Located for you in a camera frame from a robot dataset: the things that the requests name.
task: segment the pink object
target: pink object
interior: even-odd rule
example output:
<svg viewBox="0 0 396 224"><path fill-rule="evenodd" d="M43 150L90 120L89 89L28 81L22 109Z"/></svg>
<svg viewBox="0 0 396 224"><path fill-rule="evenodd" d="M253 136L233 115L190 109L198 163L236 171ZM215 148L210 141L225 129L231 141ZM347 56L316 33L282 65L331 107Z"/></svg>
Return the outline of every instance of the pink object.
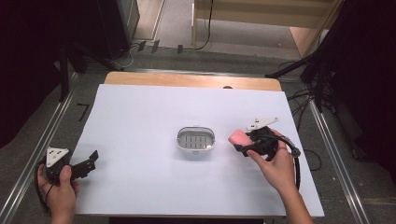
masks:
<svg viewBox="0 0 396 224"><path fill-rule="evenodd" d="M228 138L228 141L233 145L241 145L243 147L253 144L251 139L240 129L235 130Z"/></svg>

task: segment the person's left hand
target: person's left hand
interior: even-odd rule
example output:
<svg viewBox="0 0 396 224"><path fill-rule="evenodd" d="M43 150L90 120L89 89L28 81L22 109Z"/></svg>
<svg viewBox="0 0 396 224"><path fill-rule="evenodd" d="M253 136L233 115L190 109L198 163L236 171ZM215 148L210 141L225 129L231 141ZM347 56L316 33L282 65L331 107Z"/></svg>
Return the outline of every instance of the person's left hand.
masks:
<svg viewBox="0 0 396 224"><path fill-rule="evenodd" d="M52 186L43 176L44 164L38 168L38 186L43 191L44 200L47 198L47 206L51 212L51 223L72 223L76 213L76 193L78 182L70 183L72 176L71 167L66 165L62 169L59 180L60 186Z"/></svg>

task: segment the pink sponge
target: pink sponge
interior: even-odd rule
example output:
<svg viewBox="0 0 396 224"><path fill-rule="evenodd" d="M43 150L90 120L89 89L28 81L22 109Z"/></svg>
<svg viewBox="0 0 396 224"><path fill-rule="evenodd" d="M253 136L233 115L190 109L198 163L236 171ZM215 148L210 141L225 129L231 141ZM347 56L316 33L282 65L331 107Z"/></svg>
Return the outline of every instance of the pink sponge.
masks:
<svg viewBox="0 0 396 224"><path fill-rule="evenodd" d="M252 145L251 139L240 129L235 130L233 134L228 138L228 141L233 145L248 146Z"/></svg>

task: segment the person's right hand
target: person's right hand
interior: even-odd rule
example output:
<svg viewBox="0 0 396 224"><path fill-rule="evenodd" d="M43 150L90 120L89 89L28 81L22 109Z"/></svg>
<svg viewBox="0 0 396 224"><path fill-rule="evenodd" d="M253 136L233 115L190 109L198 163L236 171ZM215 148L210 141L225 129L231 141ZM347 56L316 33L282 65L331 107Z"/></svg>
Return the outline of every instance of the person's right hand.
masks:
<svg viewBox="0 0 396 224"><path fill-rule="evenodd" d="M276 130L271 131L277 136L282 136L282 134ZM296 189L293 157L288 152L284 142L277 141L277 144L278 148L276 155L271 161L266 161L253 150L248 150L247 154L259 165L268 183L278 192L289 190L290 188Z"/></svg>

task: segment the metal strip on floor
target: metal strip on floor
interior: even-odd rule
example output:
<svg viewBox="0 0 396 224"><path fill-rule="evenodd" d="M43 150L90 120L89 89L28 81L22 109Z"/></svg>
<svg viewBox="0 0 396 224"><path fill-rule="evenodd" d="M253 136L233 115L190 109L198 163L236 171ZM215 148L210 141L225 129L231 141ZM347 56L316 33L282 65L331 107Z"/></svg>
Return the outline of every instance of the metal strip on floor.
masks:
<svg viewBox="0 0 396 224"><path fill-rule="evenodd" d="M326 120L323 114L318 112L317 107L313 101L310 101L311 111L314 115L315 121L317 122L318 128L329 151L330 158L332 160L332 165L334 166L335 172L337 173L338 179L340 180L341 187L346 195L346 200L349 203L350 210L352 211L353 217L356 223L370 223L366 212L364 211L363 204L361 202L361 197L356 191L352 180L349 177L347 168L345 167L338 148L332 138L332 134L327 126Z"/></svg>
<svg viewBox="0 0 396 224"><path fill-rule="evenodd" d="M26 163L20 177L18 178L17 182L12 188L12 191L8 195L7 201L0 213L0 223L8 224L14 217L23 199L23 196L32 181L32 175L34 173L35 165L46 152L53 135L55 134L59 124L61 123L64 113L66 112L67 107L69 106L70 101L73 97L78 81L79 75L77 73L74 73L70 79L69 93L67 94L64 101L59 103L56 107L55 112L53 113L49 121L49 124L47 125L45 131L40 137L40 140L35 146L35 150L33 151L32 156Z"/></svg>

